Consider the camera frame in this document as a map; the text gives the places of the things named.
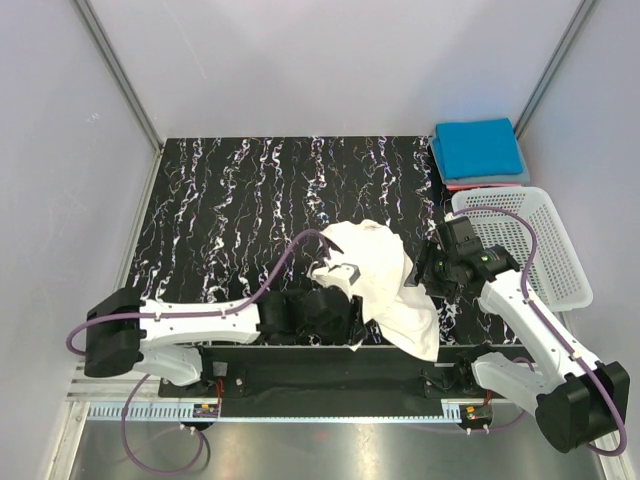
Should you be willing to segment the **white t-shirt with print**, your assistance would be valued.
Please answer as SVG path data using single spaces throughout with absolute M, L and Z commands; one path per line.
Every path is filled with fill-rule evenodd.
M 343 253 L 330 251 L 322 266 L 310 270 L 309 277 L 322 287 L 339 288 L 349 298 L 361 297 L 365 324 L 376 322 L 383 338 L 409 355 L 436 361 L 440 345 L 438 311 L 422 285 L 405 284 L 414 264 L 400 236 L 372 220 L 334 223 L 321 234 Z M 342 263 L 359 267 L 360 277 L 351 287 L 336 285 L 327 277 L 331 266 Z

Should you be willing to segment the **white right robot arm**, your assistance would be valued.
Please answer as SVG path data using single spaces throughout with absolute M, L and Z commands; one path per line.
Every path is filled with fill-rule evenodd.
M 510 400 L 562 453 L 613 432 L 619 444 L 611 455 L 625 450 L 628 373 L 617 362 L 603 363 L 540 304 L 504 248 L 483 248 L 478 240 L 462 246 L 426 241 L 407 281 L 438 298 L 460 288 L 477 294 L 479 306 L 503 319 L 537 365 L 530 371 L 496 348 L 478 345 L 457 356 L 445 386 L 470 397 L 488 390 Z

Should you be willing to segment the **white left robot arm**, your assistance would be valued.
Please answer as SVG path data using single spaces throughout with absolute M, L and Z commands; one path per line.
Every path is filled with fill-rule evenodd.
M 268 284 L 248 298 L 221 303 L 167 303 L 121 288 L 90 309 L 66 347 L 83 357 L 89 378 L 131 371 L 160 377 L 196 396 L 219 379 L 203 343 L 338 345 L 366 337 L 362 300 L 337 287 L 273 291 Z

